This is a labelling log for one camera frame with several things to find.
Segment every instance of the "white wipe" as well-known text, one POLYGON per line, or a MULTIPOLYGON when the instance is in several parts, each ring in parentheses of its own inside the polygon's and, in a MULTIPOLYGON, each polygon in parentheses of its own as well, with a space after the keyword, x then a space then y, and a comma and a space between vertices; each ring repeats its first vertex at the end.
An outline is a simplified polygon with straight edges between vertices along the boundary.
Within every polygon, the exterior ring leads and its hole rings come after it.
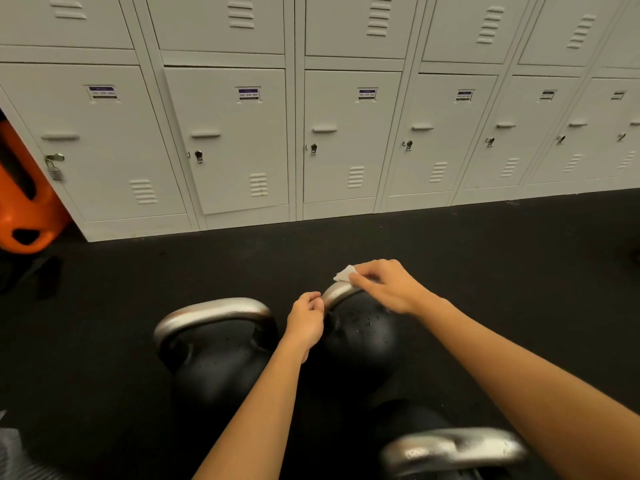
POLYGON ((348 283, 349 275, 351 273, 357 273, 356 268, 354 268, 352 265, 348 265, 340 273, 336 274, 333 277, 333 281, 346 281, 348 283))

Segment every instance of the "orange plastic equipment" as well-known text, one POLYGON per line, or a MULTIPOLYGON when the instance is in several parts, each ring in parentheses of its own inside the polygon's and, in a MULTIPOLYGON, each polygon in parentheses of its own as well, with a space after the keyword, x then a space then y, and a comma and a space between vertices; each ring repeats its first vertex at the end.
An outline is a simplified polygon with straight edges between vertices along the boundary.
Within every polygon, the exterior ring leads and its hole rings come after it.
POLYGON ((32 254, 46 248, 71 221, 36 162, 8 121, 0 121, 0 139, 33 179, 36 197, 29 200, 0 165, 0 248, 16 254, 32 254), (30 244, 13 238, 16 229, 40 231, 30 244))

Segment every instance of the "person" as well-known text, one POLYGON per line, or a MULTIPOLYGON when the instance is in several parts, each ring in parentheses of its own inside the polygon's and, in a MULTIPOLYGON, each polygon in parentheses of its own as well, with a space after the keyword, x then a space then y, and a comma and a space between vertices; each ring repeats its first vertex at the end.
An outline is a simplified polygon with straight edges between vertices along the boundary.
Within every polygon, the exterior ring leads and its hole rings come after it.
MULTIPOLYGON (((640 417, 633 411, 475 322, 398 261, 355 268, 351 284, 423 323, 562 478, 640 479, 640 417)), ((322 336, 323 318, 319 292, 293 304, 270 362, 194 480, 278 478, 300 365, 322 336)))

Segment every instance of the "hand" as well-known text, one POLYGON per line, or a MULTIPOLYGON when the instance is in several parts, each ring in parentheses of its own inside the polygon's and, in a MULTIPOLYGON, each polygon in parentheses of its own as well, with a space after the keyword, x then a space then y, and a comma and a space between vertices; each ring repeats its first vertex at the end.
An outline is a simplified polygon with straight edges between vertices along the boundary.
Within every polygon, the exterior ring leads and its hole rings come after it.
POLYGON ((425 298, 437 298, 407 273, 395 259, 378 259, 355 266, 349 275, 353 286, 362 288, 382 305, 396 313, 417 315, 425 298), (379 281, 375 283, 368 278, 379 281))
POLYGON ((320 291, 303 293, 293 304, 287 318, 287 329, 283 340, 301 346, 305 352, 302 362, 307 360, 309 349, 318 343, 324 330, 324 301, 320 291))

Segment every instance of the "locker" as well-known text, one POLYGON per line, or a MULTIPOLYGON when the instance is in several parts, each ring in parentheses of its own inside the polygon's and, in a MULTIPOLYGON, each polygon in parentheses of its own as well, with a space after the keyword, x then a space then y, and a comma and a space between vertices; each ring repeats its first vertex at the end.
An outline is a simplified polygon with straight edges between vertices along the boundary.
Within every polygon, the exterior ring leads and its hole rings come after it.
POLYGON ((529 0, 437 0, 423 61, 502 64, 529 0))
POLYGON ((165 72, 203 212, 286 204, 284 70, 165 72))
POLYGON ((373 197, 400 73, 305 71, 305 202, 373 197))
POLYGON ((185 212, 139 67, 0 64, 0 86, 85 220, 185 212))
POLYGON ((405 102, 390 195, 450 191, 464 163, 496 76, 420 74, 405 102))
POLYGON ((628 155, 612 151, 619 144, 620 133, 633 130, 629 140, 626 137, 622 140, 624 143, 620 148, 637 137, 634 129, 640 125, 637 111, 639 91, 640 80, 591 79, 531 183, 605 176, 596 175, 603 162, 615 167, 625 163, 628 155))
POLYGON ((133 48, 118 0, 0 0, 0 45, 133 48))
POLYGON ((465 188, 517 185, 576 85, 570 77, 512 76, 476 147, 465 188))
POLYGON ((640 0, 627 6, 604 48, 605 67, 640 69, 640 0))
POLYGON ((160 49, 284 54, 282 0, 147 0, 160 49))
POLYGON ((546 0, 520 64, 585 66, 622 0, 546 0))
POLYGON ((307 0, 307 55, 404 59, 417 0, 307 0))

